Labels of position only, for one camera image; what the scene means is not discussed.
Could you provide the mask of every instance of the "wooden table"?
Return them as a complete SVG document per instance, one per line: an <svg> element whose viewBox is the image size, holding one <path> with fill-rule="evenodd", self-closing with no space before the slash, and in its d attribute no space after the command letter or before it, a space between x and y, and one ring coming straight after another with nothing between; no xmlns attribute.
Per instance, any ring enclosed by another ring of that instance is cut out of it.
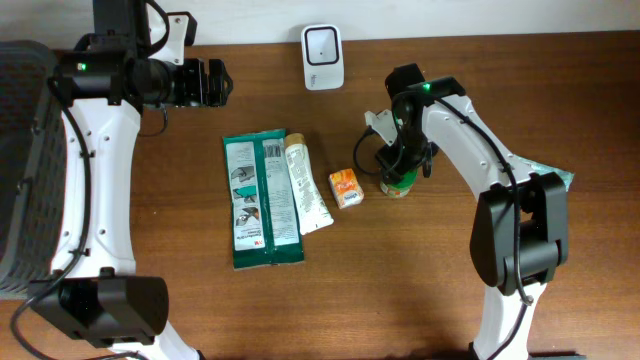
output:
<svg viewBox="0 0 640 360"><path fill-rule="evenodd" d="M360 175L363 204L338 210L327 175L352 167L363 113L388 108L384 78L417 62L455 75L511 150L576 173L570 255L536 310L529 349L592 359L640 356L640 33L478 36L344 43L345 84L304 88L299 44L196 47L234 79L221 109L171 109L163 136L139 139L131 232L138 274L162 276L170 321L212 359L413 359L464 350L483 284L468 244L471 192L444 155L432 178L391 200ZM161 126L147 112L143 131ZM304 237L306 263L234 272L222 137L287 128L308 141L335 224ZM379 146L361 149L373 166ZM27 358L0 304L0 358ZM53 356L95 356L33 313L21 322Z"/></svg>

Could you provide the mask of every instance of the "black mesh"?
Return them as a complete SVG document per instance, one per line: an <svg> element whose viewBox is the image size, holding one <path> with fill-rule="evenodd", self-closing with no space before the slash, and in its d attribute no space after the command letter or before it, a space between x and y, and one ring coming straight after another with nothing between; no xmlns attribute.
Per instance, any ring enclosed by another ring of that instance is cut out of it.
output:
<svg viewBox="0 0 640 360"><path fill-rule="evenodd" d="M0 43L0 298L48 276L60 236L66 137L46 90L55 64L40 44Z"/></svg>

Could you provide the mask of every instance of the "orange package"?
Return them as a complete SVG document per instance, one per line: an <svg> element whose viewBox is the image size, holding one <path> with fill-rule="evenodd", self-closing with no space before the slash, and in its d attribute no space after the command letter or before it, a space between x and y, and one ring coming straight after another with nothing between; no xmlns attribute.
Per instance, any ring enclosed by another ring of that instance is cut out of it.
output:
<svg viewBox="0 0 640 360"><path fill-rule="evenodd" d="M329 175L329 185L331 185L333 197L340 209L358 205L364 199L364 192L362 192L352 169L341 170Z"/></svg>

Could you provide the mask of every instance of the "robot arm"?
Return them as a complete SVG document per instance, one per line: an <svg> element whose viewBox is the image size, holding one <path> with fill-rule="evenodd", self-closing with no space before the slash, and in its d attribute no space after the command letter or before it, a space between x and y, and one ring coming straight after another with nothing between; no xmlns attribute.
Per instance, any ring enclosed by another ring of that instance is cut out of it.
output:
<svg viewBox="0 0 640 360"><path fill-rule="evenodd" d="M428 176L433 154L438 149L447 154L478 200L470 250L486 289L480 332L470 351L483 360L527 359L535 306L568 255L564 183L553 173L538 175L514 156L482 122L455 79L425 82L413 64L396 68L386 87L394 99L391 111L365 114L372 131L386 143L376 154L382 183L400 183L421 166L429 167L424 172ZM511 167L515 181L509 178L496 149ZM522 211L532 213L531 220L519 224L517 254L529 306L516 293L514 182Z"/></svg>
<svg viewBox="0 0 640 360"><path fill-rule="evenodd" d="M223 106L233 83L221 60L209 60L208 75L202 60L184 58L197 27L189 13L167 14L153 0L94 0L93 9L95 33L61 57L47 82L52 109L63 108L57 151L66 149L64 188L52 190L64 193L61 225L52 224L60 226L53 276L30 279L11 328L44 356L17 330L30 306L70 338L121 353L114 359L204 359L167 321L164 280L135 276L131 161L145 107Z"/></svg>

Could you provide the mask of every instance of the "white tube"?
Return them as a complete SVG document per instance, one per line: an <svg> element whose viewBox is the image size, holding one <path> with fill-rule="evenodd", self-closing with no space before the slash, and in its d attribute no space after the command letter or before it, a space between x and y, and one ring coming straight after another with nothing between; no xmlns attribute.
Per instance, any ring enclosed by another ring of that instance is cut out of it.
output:
<svg viewBox="0 0 640 360"><path fill-rule="evenodd" d="M293 197L298 210L300 234L305 235L333 224L333 218L327 210L324 200L313 181L309 149L302 134L291 134L284 139L285 155L289 167L289 178L293 188Z"/></svg>

